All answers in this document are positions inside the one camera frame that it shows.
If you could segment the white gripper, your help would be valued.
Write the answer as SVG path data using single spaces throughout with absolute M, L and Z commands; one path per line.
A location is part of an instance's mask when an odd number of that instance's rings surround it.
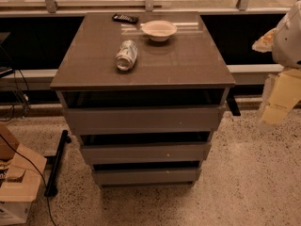
M 270 29 L 258 40 L 252 49 L 256 52 L 267 53 L 273 50 L 276 29 Z M 278 75 L 271 74 L 271 92 L 267 105 L 261 105 L 258 110 L 257 127 L 262 131 L 270 131 L 278 127 L 301 101 L 301 71 L 286 69 Z

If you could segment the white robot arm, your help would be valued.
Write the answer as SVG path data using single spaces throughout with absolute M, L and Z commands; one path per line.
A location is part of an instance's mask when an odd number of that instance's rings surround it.
M 275 28 L 256 40 L 252 49 L 271 52 L 273 60 L 283 67 L 277 75 L 269 74 L 263 87 L 257 126 L 268 131 L 279 126 L 301 101 L 301 0 Z

